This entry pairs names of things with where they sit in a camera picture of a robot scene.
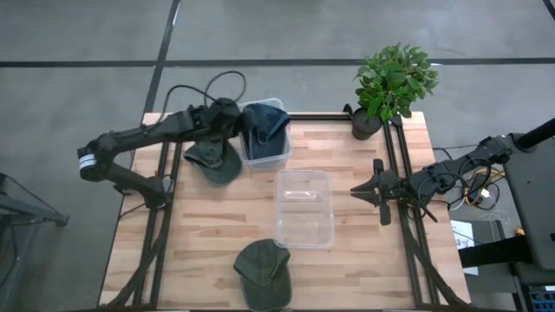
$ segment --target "butcher block tabletop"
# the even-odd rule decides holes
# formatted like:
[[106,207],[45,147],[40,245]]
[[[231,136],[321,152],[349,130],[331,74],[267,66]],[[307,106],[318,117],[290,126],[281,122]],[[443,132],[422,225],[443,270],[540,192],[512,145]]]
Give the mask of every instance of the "butcher block tabletop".
[[[144,122],[154,123],[159,116],[146,114]],[[423,113],[413,113],[411,119],[403,120],[403,125],[415,172],[434,162]],[[335,239],[327,250],[290,249],[289,309],[414,307],[395,202],[389,201],[391,224],[381,226],[377,208],[349,195],[350,188],[370,179],[373,159],[382,159],[389,168],[383,130],[364,141],[355,140],[350,130],[349,121],[293,120],[290,124],[292,155],[286,169],[324,170],[329,174]],[[404,172],[397,135],[392,131],[398,166]],[[231,142],[240,148],[237,138]],[[184,144],[183,150],[191,144]],[[174,145],[170,148],[167,172],[173,148]],[[154,175],[160,149],[161,145],[155,145],[137,150],[133,170]],[[181,160],[158,309],[248,309],[232,266],[245,246],[274,237],[276,173],[249,172],[244,167],[228,186],[213,187],[198,169]],[[121,212],[142,202],[139,195],[128,196]],[[428,209],[439,221],[424,220],[432,261],[455,293],[470,302],[447,209],[436,202]],[[100,303],[113,299],[138,267],[147,216],[148,210],[140,208],[118,223]],[[419,277],[427,298],[420,265]],[[152,275],[147,276],[145,301],[151,279]]]

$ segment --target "transparent plastic bin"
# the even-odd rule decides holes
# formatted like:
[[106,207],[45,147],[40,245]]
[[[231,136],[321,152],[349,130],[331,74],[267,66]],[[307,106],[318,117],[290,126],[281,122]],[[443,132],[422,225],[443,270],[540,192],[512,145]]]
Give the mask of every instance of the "transparent plastic bin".
[[282,170],[276,175],[276,244],[327,249],[335,236],[328,173]]
[[[255,103],[270,105],[273,107],[277,107],[281,110],[285,110],[284,104],[282,103],[282,101],[280,101],[277,98],[270,98],[270,99],[259,100],[259,101],[248,101],[245,103],[238,104],[238,107],[239,107],[239,110],[243,111],[243,108],[245,108],[245,106],[249,104],[255,104]],[[276,170],[276,169],[285,167],[285,164],[287,163],[287,159],[291,156],[291,138],[289,135],[289,126],[287,127],[286,131],[287,131],[286,133],[287,140],[285,141],[284,153],[281,155],[265,157],[262,159],[247,158],[246,151],[245,151],[245,141],[243,138],[243,134],[240,133],[239,140],[241,141],[241,154],[243,155],[243,164],[247,168],[249,168],[249,170],[252,172],[271,171],[271,170]]]

